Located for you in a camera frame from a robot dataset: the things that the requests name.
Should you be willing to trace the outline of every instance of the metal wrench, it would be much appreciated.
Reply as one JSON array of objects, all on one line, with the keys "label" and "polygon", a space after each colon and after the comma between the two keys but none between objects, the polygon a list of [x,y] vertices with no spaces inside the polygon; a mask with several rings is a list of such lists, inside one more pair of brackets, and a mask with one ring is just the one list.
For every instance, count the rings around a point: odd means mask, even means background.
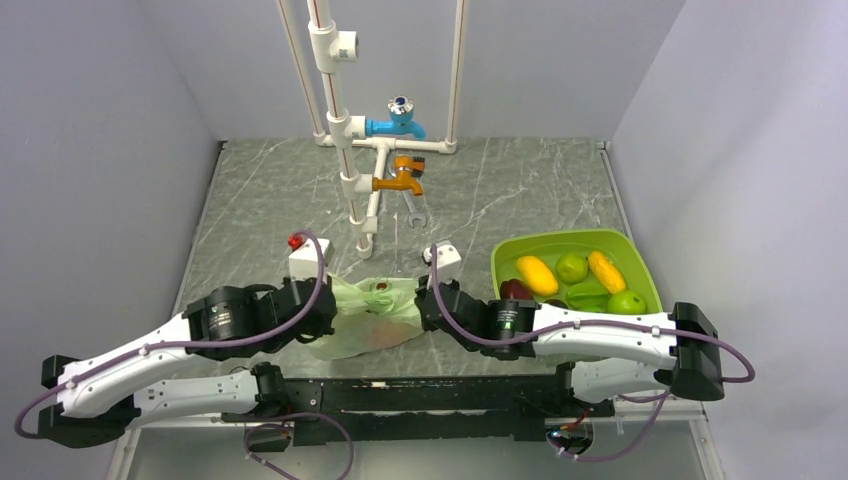
[{"label": "metal wrench", "polygon": [[415,208],[415,203],[412,202],[412,192],[409,190],[403,190],[400,194],[403,195],[403,199],[406,201],[406,206],[409,208],[409,215],[406,217],[406,221],[409,222],[409,226],[415,228],[415,221],[421,220],[421,228],[426,227],[427,215],[424,215]]},{"label": "metal wrench", "polygon": [[[397,173],[392,168],[389,162],[386,162],[386,171],[393,178],[397,176]],[[401,195],[403,195],[403,200],[406,202],[406,207],[409,209],[409,215],[406,217],[406,221],[409,222],[409,226],[411,228],[415,228],[415,221],[421,221],[421,228],[427,226],[427,215],[418,211],[418,208],[415,207],[415,202],[412,201],[412,192],[409,190],[401,190]]]}]

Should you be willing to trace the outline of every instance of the blue faucet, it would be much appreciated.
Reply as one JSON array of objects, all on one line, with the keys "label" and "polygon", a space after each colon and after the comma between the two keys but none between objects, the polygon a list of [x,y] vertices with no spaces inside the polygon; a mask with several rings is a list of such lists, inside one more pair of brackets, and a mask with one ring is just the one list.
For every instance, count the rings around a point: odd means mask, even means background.
[{"label": "blue faucet", "polygon": [[389,102],[390,122],[375,122],[365,119],[365,136],[372,135],[406,135],[411,133],[418,140],[427,138],[424,127],[412,121],[412,101],[404,96],[395,97]]}]

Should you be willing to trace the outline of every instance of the green plastic tray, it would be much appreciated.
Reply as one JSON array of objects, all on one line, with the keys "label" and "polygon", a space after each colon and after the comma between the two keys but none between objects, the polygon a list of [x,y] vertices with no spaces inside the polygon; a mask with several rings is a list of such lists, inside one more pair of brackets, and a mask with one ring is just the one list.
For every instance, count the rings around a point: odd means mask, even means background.
[{"label": "green plastic tray", "polygon": [[[648,303],[648,313],[662,311],[657,287],[636,246],[621,232],[610,229],[566,230],[504,240],[492,251],[492,284],[495,296],[500,298],[498,290],[501,282],[512,278],[521,279],[521,275],[515,268],[518,257],[524,255],[539,257],[552,272],[555,272],[554,266],[562,254],[574,252],[588,256],[595,250],[603,252],[624,275],[628,289],[644,297],[645,302]],[[589,273],[585,282],[598,283],[598,280]],[[560,283],[559,292],[556,295],[536,296],[536,301],[544,302],[550,298],[562,300],[567,290],[568,285]]]}]

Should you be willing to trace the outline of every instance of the white wall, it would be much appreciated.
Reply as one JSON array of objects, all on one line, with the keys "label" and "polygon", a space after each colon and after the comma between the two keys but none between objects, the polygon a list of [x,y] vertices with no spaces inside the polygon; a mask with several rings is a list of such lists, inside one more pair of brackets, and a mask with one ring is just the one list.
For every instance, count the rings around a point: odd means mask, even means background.
[{"label": "white wall", "polygon": [[848,470],[846,45],[843,1],[689,0],[613,138],[667,307],[758,367],[708,407],[729,478]]},{"label": "white wall", "polygon": [[[216,138],[310,135],[276,0],[141,1]],[[472,1],[459,134],[610,138],[683,2]],[[306,3],[294,7],[325,111]],[[405,93],[444,137],[455,11],[454,0],[332,2],[361,42],[342,67],[348,109],[383,119]]]},{"label": "white wall", "polygon": [[3,2],[0,65],[0,476],[103,478],[12,419],[45,357],[169,318],[216,144],[136,0]]}]

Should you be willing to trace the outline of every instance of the light green plastic bag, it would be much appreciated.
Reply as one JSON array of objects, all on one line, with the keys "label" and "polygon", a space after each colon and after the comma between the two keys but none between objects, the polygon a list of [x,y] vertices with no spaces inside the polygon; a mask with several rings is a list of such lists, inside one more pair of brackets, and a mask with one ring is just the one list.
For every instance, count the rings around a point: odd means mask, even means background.
[{"label": "light green plastic bag", "polygon": [[333,335],[306,344],[319,360],[337,360],[400,345],[424,333],[415,306],[418,280],[368,278],[352,285],[332,275]]}]

